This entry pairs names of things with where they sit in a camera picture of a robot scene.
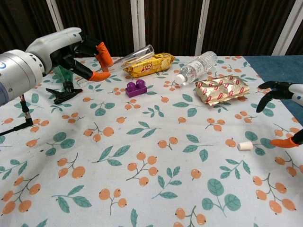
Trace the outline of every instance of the snack wrapper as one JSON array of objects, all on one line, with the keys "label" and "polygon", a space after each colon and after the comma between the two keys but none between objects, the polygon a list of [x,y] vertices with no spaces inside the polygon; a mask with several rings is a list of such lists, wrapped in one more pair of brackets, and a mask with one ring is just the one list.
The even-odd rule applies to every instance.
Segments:
[{"label": "snack wrapper", "polygon": [[131,74],[134,78],[143,77],[169,69],[174,60],[175,57],[169,53],[159,53],[153,55],[151,58],[127,67],[124,71]]},{"label": "snack wrapper", "polygon": [[249,86],[240,77],[226,76],[196,82],[196,93],[203,103],[214,105],[249,94]]}]

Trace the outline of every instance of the purple toy block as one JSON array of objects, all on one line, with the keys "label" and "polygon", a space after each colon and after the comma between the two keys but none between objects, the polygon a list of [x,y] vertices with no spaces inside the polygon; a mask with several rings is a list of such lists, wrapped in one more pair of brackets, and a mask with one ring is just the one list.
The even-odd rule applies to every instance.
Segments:
[{"label": "purple toy block", "polygon": [[134,97],[147,92],[147,87],[145,86],[145,81],[142,79],[137,80],[137,83],[130,82],[127,84],[125,93],[128,97]]}]

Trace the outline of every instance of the white cork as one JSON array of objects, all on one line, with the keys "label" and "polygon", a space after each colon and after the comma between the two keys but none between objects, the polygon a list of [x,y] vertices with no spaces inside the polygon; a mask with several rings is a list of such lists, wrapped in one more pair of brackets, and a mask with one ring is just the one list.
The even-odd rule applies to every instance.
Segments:
[{"label": "white cork", "polygon": [[239,150],[251,150],[252,148],[253,148],[253,145],[252,145],[251,141],[246,141],[246,142],[238,144]]}]

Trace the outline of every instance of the white bottle cap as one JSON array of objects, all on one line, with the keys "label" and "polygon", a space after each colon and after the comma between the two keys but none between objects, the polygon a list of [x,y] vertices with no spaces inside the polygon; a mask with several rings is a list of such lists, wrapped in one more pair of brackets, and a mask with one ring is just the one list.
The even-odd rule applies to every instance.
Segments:
[{"label": "white bottle cap", "polygon": [[246,141],[238,144],[239,150],[251,150],[253,148],[253,144],[251,141]]},{"label": "white bottle cap", "polygon": [[183,84],[185,82],[185,77],[182,74],[178,74],[175,77],[175,82],[179,85]]}]

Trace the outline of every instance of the water bottle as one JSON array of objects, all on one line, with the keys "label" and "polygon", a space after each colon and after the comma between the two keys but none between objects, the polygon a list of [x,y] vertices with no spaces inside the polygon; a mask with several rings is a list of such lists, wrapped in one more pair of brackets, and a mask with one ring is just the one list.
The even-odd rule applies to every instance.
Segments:
[{"label": "water bottle", "polygon": [[180,69],[175,77],[177,84],[187,85],[195,79],[200,78],[210,70],[217,62],[217,55],[212,51],[207,51]]}]

